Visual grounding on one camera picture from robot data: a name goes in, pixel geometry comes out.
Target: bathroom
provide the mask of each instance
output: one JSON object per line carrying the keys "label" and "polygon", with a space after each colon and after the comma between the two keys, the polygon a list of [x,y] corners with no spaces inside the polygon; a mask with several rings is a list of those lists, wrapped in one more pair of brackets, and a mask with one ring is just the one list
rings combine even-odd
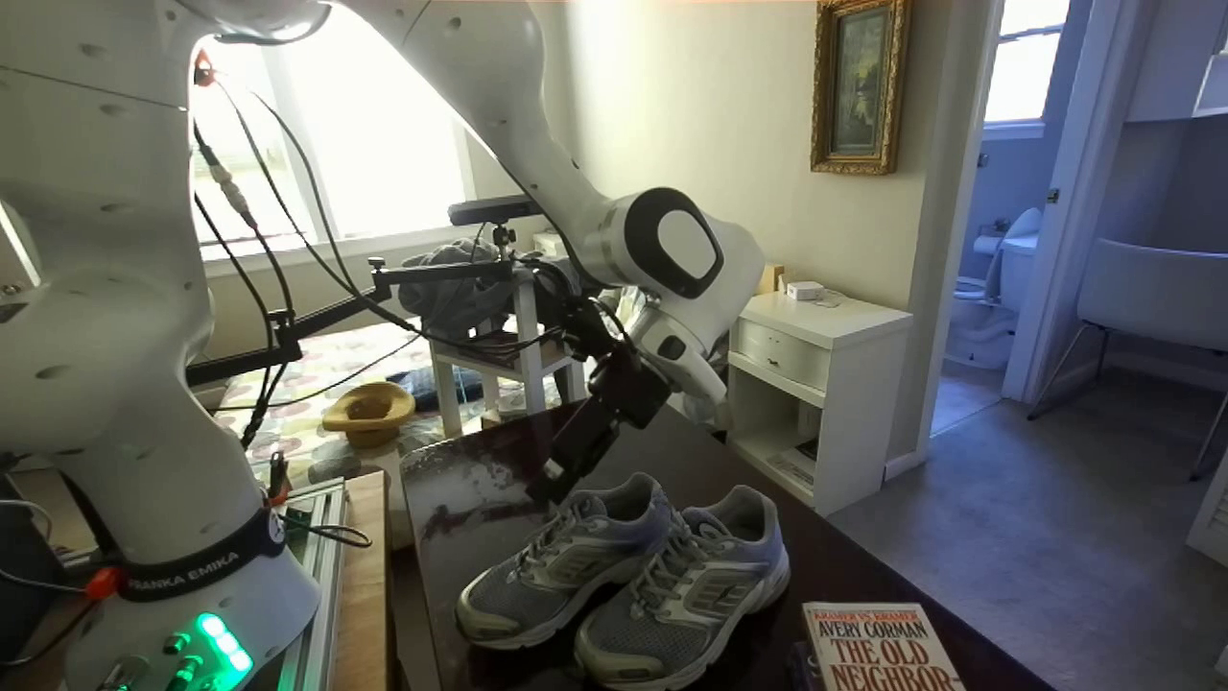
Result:
{"label": "bathroom", "polygon": [[1090,0],[1006,0],[932,434],[1001,398]]}

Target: gray sneaker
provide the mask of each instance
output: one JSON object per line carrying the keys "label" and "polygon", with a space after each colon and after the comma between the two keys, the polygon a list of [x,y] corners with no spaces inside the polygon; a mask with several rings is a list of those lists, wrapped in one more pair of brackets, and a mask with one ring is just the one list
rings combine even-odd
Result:
{"label": "gray sneaker", "polygon": [[601,582],[644,573],[673,526],[676,509],[652,477],[574,486],[524,548],[462,590],[462,633],[479,649],[547,640]]}
{"label": "gray sneaker", "polygon": [[574,660],[601,686],[687,686],[785,582],[776,502],[737,482],[712,505],[679,509],[660,557],[582,617]]}

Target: door frame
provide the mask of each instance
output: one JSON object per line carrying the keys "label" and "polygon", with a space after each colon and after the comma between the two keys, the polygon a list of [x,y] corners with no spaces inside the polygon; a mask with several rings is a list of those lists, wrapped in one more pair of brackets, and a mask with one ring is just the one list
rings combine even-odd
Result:
{"label": "door frame", "polygon": [[1145,60],[1148,0],[1093,0],[1072,86],[1067,123],[1050,173],[1035,273],[1022,308],[1001,394],[1035,406],[1050,392],[1050,362],[1076,334],[1082,265],[1102,233],[1097,220],[1111,182],[1122,125],[1127,116],[1137,66]]}

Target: wire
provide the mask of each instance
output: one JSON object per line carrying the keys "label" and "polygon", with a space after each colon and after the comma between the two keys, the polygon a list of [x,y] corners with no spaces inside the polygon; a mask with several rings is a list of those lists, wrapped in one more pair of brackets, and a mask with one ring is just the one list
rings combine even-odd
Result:
{"label": "wire", "polygon": [[234,177],[229,177],[229,168],[222,166],[222,157],[216,155],[216,145],[202,143],[199,123],[190,123],[190,137],[197,137],[197,150],[199,150],[202,160],[208,160],[208,173],[216,177],[216,183],[220,183],[222,196],[229,200],[234,215],[236,215],[236,220],[252,230],[252,239],[259,241],[259,251],[263,251],[263,258],[268,258],[268,265],[273,265],[280,299],[282,299],[282,308],[294,315],[290,284],[282,281],[282,270],[280,270],[280,260],[276,260],[276,255],[273,255],[273,244],[268,244],[258,215],[250,211],[240,188],[234,183]]}
{"label": "wire", "polygon": [[48,509],[46,509],[42,502],[32,502],[32,498],[0,498],[0,505],[24,505],[24,509],[37,516],[37,518],[42,518],[42,541],[48,541],[53,518],[48,518]]}
{"label": "wire", "polygon": [[619,312],[614,312],[609,303],[601,303],[601,299],[593,299],[593,308],[614,322],[614,331],[620,334],[620,340],[627,340],[634,352],[642,352],[637,340],[627,334],[627,322],[619,319]]}
{"label": "wire", "polygon": [[37,655],[46,655],[53,645],[60,645],[98,604],[88,604],[73,614],[73,621],[65,621],[65,631],[56,631],[53,637],[46,637],[33,651],[25,655],[10,655],[10,660],[0,660],[0,667],[25,667],[33,664]]}
{"label": "wire", "polygon": [[282,123],[282,116],[280,116],[259,93],[250,93],[250,96],[273,116],[273,123],[280,125],[280,133],[282,133],[282,137],[290,143],[290,150],[300,155],[300,166],[304,166],[308,183],[309,183],[309,205],[313,205],[313,211],[320,211],[321,233],[326,233],[326,241],[330,241],[330,255],[332,255],[341,278],[313,255],[313,244],[309,244],[308,239],[300,239],[300,241],[308,244],[308,255],[313,258],[313,265],[326,270],[326,273],[353,296],[355,284],[353,284],[353,278],[350,278],[350,270],[346,270],[346,258],[341,258],[341,244],[337,244],[330,211],[326,211],[321,193],[320,193],[313,166],[309,166],[300,133]]}
{"label": "wire", "polygon": [[330,278],[332,278],[332,284],[341,284],[346,290],[355,290],[355,284],[353,284],[353,278],[350,278],[350,270],[346,270],[346,258],[341,258],[341,251],[337,251],[337,241],[332,241],[332,230],[330,230],[330,220],[326,220],[326,209],[321,209],[321,196],[320,196],[320,183],[313,183],[313,168],[309,168],[309,160],[308,160],[304,145],[290,137],[290,129],[288,129],[288,125],[280,125],[280,129],[282,129],[282,137],[294,145],[294,155],[300,155],[304,168],[308,168],[309,196],[313,196],[313,211],[320,211],[320,220],[321,220],[321,225],[326,225],[326,239],[330,239],[330,244],[332,244],[332,260],[337,260],[337,273],[341,273],[341,278],[337,278],[337,273],[332,273],[332,270],[313,255],[309,239],[304,233],[304,221],[290,215],[290,209],[288,209],[288,200],[282,200],[282,193],[280,193],[276,177],[268,173],[263,150],[258,145],[258,133],[252,133],[252,125],[250,125],[244,111],[236,109],[234,93],[227,88],[227,79],[216,79],[216,86],[222,88],[222,96],[227,96],[227,104],[229,104],[229,111],[234,111],[236,125],[240,125],[240,137],[244,137],[250,155],[258,157],[259,177],[263,177],[263,183],[268,183],[268,193],[273,193],[273,200],[276,200],[280,215],[290,221],[294,239],[304,241],[304,251],[313,258],[313,265],[320,265],[321,273],[330,273]]}
{"label": "wire", "polygon": [[313,177],[313,166],[309,166],[304,143],[294,137],[294,129],[282,123],[282,116],[280,116],[259,93],[250,93],[250,96],[276,119],[276,125],[282,129],[282,137],[288,137],[290,150],[300,155],[304,173],[308,173],[308,183],[309,183],[309,205],[313,205],[313,211],[320,211],[321,233],[326,233],[326,241],[330,241],[330,255],[332,255],[341,278],[320,258],[320,251],[308,241],[308,233],[290,221],[294,233],[300,233],[300,241],[304,241],[304,251],[313,258],[313,265],[320,265],[321,273],[332,278],[332,284],[337,284],[346,296],[362,299],[364,312],[371,312],[371,315],[378,315],[382,322],[394,322],[394,325],[401,325],[401,331],[409,331],[409,334],[422,334],[413,322],[390,315],[386,308],[378,308],[378,303],[371,303],[371,299],[364,299],[364,296],[355,290],[355,284],[353,284],[353,278],[350,278],[350,270],[346,270],[346,255],[341,255],[341,244],[337,244],[337,233],[332,233],[332,221],[330,221],[330,211],[326,211],[326,205],[321,205],[320,177]]}
{"label": "wire", "polygon": [[9,569],[0,569],[0,580],[9,580],[14,589],[32,589],[32,590],[80,595],[80,589],[73,589],[73,582],[32,580],[32,577],[14,577]]}
{"label": "wire", "polygon": [[309,526],[309,518],[294,516],[294,509],[282,516],[282,526],[313,532],[313,539],[326,539],[326,541],[337,541],[337,544],[350,544],[350,548],[367,548],[371,544],[371,539],[353,530],[353,526]]}
{"label": "wire", "polygon": [[321,385],[321,388],[313,388],[313,392],[308,392],[308,394],[268,398],[268,406],[294,406],[294,403],[304,403],[304,398],[313,398],[313,394],[321,394],[321,392],[332,392],[332,388],[355,379],[362,371],[382,363],[386,356],[401,352],[401,351],[413,345],[413,340],[417,340],[417,334],[409,334],[401,345],[378,352],[375,362],[367,362],[367,363],[362,363],[362,370],[353,370],[353,371],[346,371],[346,376],[337,376],[337,379],[330,379],[330,385]]}
{"label": "wire", "polygon": [[[263,296],[258,290],[258,284],[252,284],[252,278],[240,270],[240,260],[234,258],[229,241],[222,239],[220,221],[208,215],[202,200],[190,196],[190,205],[197,205],[202,225],[220,239],[222,255],[229,258],[229,265],[234,265],[234,273],[236,273],[236,281],[240,281],[244,290],[252,296],[252,303],[258,303],[258,312],[259,312],[259,322],[263,322],[263,351],[273,351],[273,325],[268,325],[273,315],[268,315]],[[263,406],[268,406],[268,403],[259,406],[259,398],[273,398],[268,370],[263,370],[263,376],[259,376],[259,392],[258,392],[252,415],[250,415],[250,421],[244,421],[244,429],[240,429],[240,450],[258,438],[258,429],[259,429],[259,421],[263,421]]]}

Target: picture frame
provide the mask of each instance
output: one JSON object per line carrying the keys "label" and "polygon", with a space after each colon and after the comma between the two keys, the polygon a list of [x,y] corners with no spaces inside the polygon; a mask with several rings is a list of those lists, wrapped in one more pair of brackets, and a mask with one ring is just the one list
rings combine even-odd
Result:
{"label": "picture frame", "polygon": [[909,0],[822,0],[811,168],[886,177],[898,166]]}

